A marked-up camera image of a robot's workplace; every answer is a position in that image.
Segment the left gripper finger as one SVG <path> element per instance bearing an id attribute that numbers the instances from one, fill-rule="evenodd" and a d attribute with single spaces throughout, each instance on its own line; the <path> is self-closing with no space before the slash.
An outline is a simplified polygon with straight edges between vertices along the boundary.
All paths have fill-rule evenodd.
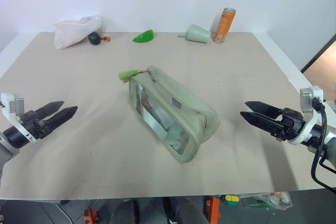
<path id="1" fill-rule="evenodd" d="M 35 120 L 47 120 L 55 113 L 59 111 L 59 109 L 64 104 L 64 101 L 54 101 L 49 102 L 41 108 L 35 110 Z"/>
<path id="2" fill-rule="evenodd" d="M 78 107 L 71 106 L 64 108 L 45 121 L 45 133 L 51 133 L 53 130 L 70 120 L 76 113 Z"/>

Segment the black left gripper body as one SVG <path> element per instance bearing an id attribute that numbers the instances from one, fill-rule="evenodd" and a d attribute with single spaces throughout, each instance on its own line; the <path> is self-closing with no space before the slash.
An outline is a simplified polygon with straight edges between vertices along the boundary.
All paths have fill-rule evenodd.
<path id="1" fill-rule="evenodd" d="M 35 138 L 43 139 L 53 132 L 53 125 L 44 120 L 49 116 L 45 110 L 30 110 L 23 115 L 20 115 L 21 125 Z"/>

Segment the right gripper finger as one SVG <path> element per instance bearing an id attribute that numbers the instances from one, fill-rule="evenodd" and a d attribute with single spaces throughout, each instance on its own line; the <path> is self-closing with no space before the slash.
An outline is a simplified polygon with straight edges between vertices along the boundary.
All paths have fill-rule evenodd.
<path id="1" fill-rule="evenodd" d="M 249 124 L 270 133 L 274 137 L 284 137 L 284 126 L 281 122 L 257 112 L 240 112 L 240 114 Z"/>
<path id="2" fill-rule="evenodd" d="M 247 101 L 245 104 L 252 110 L 251 112 L 244 112 L 244 118 L 252 119 L 276 119 L 282 115 L 283 109 L 276 108 L 269 104 L 260 101 Z"/>

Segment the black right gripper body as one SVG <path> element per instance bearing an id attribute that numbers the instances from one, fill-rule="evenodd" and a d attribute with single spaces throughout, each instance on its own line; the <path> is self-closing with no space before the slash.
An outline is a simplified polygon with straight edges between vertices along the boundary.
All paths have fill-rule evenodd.
<path id="1" fill-rule="evenodd" d="M 302 131 L 305 121 L 300 112 L 290 108 L 282 110 L 282 119 L 280 121 L 282 128 L 275 137 L 281 141 L 293 140 Z"/>

